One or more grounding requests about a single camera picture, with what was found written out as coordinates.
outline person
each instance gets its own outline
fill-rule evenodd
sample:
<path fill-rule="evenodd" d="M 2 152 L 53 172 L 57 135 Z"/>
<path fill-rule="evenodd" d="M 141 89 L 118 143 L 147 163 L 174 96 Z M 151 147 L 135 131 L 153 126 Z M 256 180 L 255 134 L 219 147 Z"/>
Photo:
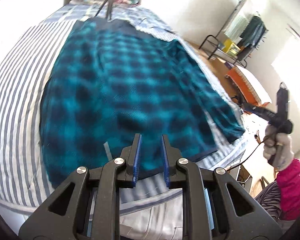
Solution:
<path fill-rule="evenodd" d="M 300 160 L 294 158 L 291 137 L 284 133 L 273 136 L 276 128 L 268 125 L 264 138 L 263 156 L 269 160 L 277 154 L 276 142 L 283 145 L 279 161 L 275 164 L 279 172 L 276 180 L 263 189 L 255 198 L 277 221 L 285 232 L 300 215 Z"/>

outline mattress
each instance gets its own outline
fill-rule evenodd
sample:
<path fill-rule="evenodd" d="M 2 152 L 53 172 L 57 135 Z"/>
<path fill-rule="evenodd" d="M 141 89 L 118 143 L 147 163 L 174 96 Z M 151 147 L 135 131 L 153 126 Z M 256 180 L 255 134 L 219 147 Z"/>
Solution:
<path fill-rule="evenodd" d="M 30 215 L 53 188 L 42 161 L 39 124 L 40 101 L 54 62 L 76 20 L 86 20 L 97 5 L 66 5 L 29 28 L 0 65 L 0 205 Z M 106 8 L 98 15 L 104 17 Z M 239 122 L 241 111 L 192 47 L 149 9 L 114 8 L 112 19 L 129 21 L 137 30 L 156 38 L 177 39 L 198 63 L 213 89 L 232 107 Z M 240 159 L 251 134 L 247 131 L 229 144 L 207 115 L 218 151 L 199 161 L 201 168 L 226 167 Z M 182 195 L 169 190 L 163 174 L 139 180 L 134 189 L 120 190 L 120 214 L 129 214 Z"/>

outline pink jacket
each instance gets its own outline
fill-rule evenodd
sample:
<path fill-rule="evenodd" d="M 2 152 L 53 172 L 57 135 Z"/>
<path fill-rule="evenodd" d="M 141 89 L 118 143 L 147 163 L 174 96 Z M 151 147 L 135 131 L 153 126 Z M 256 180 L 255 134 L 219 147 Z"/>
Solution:
<path fill-rule="evenodd" d="M 300 215 L 300 161 L 292 163 L 277 175 L 281 191 L 281 220 L 295 220 Z"/>

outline bed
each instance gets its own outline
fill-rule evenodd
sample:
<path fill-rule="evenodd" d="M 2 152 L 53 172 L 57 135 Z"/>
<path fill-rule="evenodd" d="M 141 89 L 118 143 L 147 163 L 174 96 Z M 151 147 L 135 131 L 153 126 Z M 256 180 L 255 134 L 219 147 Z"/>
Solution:
<path fill-rule="evenodd" d="M 68 4 L 29 28 L 0 65 L 0 205 L 29 216 L 53 188 L 40 148 L 40 100 L 53 64 L 74 23 L 93 17 L 98 5 Z M 103 8 L 98 17 L 104 17 Z M 157 15 L 143 7 L 113 9 L 113 19 L 130 22 L 137 30 L 158 39 L 177 39 L 198 63 L 215 91 L 231 106 L 242 123 L 241 110 L 192 47 Z M 218 151 L 197 162 L 206 169 L 226 167 L 239 160 L 253 134 L 249 129 L 229 144 L 208 116 Z M 121 234 L 179 239 L 182 234 L 182 190 L 169 190 L 162 173 L 139 180 L 134 189 L 120 191 Z M 157 224 L 153 218 L 163 214 Z"/>

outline person's arm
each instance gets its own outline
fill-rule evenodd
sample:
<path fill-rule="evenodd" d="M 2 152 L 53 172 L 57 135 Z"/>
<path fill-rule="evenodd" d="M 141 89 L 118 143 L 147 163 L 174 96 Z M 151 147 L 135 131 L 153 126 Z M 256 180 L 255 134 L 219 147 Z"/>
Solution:
<path fill-rule="evenodd" d="M 268 126 L 266 137 L 273 134 L 275 128 Z M 270 138 L 264 138 L 263 156 L 269 160 L 276 154 L 275 142 Z M 284 133 L 276 135 L 276 141 L 283 145 L 279 163 L 275 168 L 279 170 L 277 183 L 281 192 L 280 206 L 282 220 L 295 220 L 300 215 L 300 161 L 294 159 L 291 150 L 291 138 Z"/>

